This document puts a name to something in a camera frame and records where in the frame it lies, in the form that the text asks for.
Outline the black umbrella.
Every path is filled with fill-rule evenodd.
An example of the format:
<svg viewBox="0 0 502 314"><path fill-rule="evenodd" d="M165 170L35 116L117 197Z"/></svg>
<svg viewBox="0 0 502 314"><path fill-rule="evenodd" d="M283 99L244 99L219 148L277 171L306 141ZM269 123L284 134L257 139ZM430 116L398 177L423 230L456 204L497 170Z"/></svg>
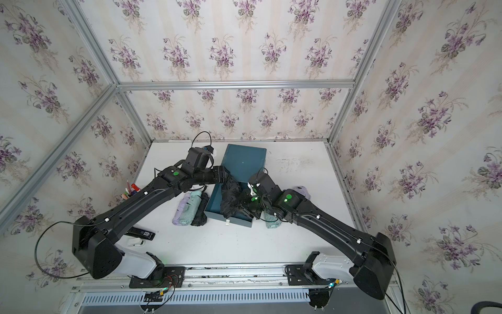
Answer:
<svg viewBox="0 0 502 314"><path fill-rule="evenodd" d="M191 223L192 226L204 226L207 223L207 216L205 214L205 209L209 203L209 195L203 192L201 195L201 201L198 205L196 215Z"/></svg>
<svg viewBox="0 0 502 314"><path fill-rule="evenodd" d="M234 177L230 177L228 181L222 184L221 195L222 201L220 203L220 212L225 219L229 219L241 211L237 206L237 197L243 192L240 182L235 180Z"/></svg>

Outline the teal top drawer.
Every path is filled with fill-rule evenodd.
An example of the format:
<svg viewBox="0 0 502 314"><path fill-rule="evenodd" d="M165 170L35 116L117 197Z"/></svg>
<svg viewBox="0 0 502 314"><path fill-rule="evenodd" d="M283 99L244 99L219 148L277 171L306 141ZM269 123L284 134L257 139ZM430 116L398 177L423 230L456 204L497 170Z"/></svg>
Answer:
<svg viewBox="0 0 502 314"><path fill-rule="evenodd" d="M232 216L226 217L221 210L222 200L222 185L216 184L205 208L205 214L208 218L225 222L228 225L239 225L247 228L252 227L252 217L242 212L236 212Z"/></svg>

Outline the teal drawer cabinet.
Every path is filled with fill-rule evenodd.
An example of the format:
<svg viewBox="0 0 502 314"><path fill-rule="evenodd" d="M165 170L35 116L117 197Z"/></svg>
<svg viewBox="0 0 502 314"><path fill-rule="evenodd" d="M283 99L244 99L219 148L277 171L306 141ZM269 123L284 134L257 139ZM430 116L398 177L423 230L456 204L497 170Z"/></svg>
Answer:
<svg viewBox="0 0 502 314"><path fill-rule="evenodd" d="M265 166L267 149L229 144L221 165L239 183L248 183Z"/></svg>

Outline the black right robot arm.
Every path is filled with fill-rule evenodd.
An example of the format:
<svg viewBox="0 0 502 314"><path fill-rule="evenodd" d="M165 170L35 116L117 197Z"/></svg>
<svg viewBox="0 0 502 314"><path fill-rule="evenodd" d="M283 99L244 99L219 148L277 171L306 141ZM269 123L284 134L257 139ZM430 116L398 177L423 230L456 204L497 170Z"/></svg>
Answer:
<svg viewBox="0 0 502 314"><path fill-rule="evenodd" d="M393 275L398 274L392 242L382 233L371 235L325 213L293 189L282 190L268 173L248 180L250 201L278 221L295 224L316 234L349 259L342 272L368 296L384 300Z"/></svg>

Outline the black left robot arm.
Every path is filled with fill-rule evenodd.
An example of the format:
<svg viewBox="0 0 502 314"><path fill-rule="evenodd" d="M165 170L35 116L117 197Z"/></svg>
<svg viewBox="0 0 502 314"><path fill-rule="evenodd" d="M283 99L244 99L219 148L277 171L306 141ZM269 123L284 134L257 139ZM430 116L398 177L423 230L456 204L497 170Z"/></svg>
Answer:
<svg viewBox="0 0 502 314"><path fill-rule="evenodd" d="M191 147L184 160L160 171L146 187L115 208L93 219L82 216L73 222L71 252L86 273L93 279L117 273L162 280L164 264L158 257L121 248L117 242L153 210L193 186L224 183L230 174L225 167L214 165L213 153L211 145Z"/></svg>

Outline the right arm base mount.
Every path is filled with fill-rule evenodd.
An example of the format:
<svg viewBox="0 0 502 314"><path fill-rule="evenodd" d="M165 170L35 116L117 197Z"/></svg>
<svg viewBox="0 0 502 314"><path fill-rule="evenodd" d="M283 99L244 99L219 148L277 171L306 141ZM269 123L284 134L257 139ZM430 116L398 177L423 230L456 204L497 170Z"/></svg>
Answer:
<svg viewBox="0 0 502 314"><path fill-rule="evenodd" d="M341 283L339 279L322 279L310 269L306 269L303 264L288 264L284 267L289 286L314 286L332 288Z"/></svg>

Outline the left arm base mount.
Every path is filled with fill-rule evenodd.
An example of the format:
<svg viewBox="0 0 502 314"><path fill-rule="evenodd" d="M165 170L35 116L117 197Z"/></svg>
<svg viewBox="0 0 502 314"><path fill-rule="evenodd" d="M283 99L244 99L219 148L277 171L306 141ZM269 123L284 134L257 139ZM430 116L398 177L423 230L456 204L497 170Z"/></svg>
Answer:
<svg viewBox="0 0 502 314"><path fill-rule="evenodd" d="M133 276L129 282L130 289L160 289L173 285L181 288L186 268L183 266L164 266L154 272L146 279Z"/></svg>

